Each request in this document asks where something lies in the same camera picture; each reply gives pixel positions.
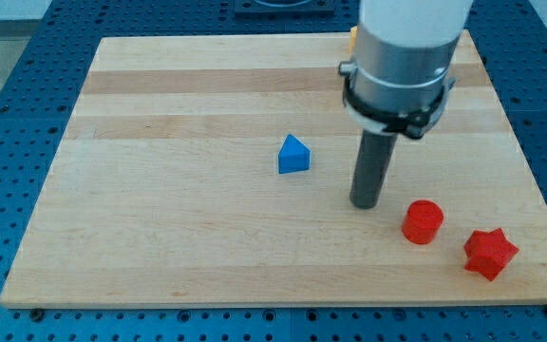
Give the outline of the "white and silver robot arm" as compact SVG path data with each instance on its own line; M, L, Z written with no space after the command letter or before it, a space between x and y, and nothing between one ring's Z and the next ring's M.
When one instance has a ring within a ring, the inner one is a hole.
M451 59L472 0L362 0L339 65L343 103L369 133L420 139L444 113Z

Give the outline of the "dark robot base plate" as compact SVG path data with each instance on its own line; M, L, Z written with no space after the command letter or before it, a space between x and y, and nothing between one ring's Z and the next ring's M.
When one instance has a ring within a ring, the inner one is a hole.
M331 14L334 0L235 0L235 16L258 14Z

